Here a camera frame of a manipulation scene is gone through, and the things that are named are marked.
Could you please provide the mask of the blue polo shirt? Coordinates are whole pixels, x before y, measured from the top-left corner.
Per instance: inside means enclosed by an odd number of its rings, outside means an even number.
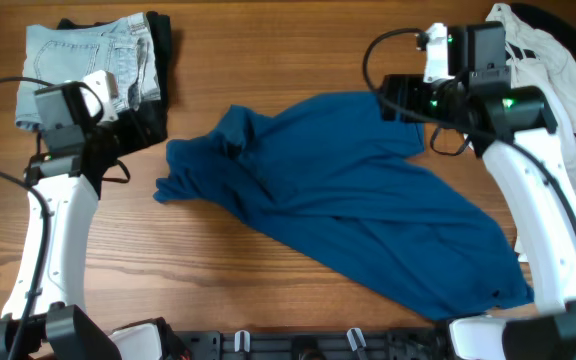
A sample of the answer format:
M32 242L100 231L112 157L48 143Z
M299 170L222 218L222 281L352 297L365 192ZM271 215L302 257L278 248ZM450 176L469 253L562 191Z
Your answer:
M276 116L234 105L172 140L161 203L203 199L421 316L531 303L499 225L411 158L423 126L383 120L369 92L321 94Z

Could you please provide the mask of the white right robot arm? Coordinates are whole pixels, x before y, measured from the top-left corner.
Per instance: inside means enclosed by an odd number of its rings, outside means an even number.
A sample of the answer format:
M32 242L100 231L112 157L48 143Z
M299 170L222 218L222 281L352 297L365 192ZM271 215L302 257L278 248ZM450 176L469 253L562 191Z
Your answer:
M454 359L576 359L576 195L546 95L513 87L498 22L416 30L420 75L374 88L386 119L465 136L511 211L530 266L535 317L472 316L448 325Z

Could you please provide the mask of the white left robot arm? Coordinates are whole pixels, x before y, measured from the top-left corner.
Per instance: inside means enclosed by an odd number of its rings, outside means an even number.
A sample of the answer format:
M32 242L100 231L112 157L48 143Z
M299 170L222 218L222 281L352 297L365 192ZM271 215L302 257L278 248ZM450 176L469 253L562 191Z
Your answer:
M46 150L22 179L30 218L16 283L0 319L0 359L29 359L48 343L58 359L118 359L115 343L84 310L89 228L105 172L120 155L116 84L104 71L41 82L34 101Z

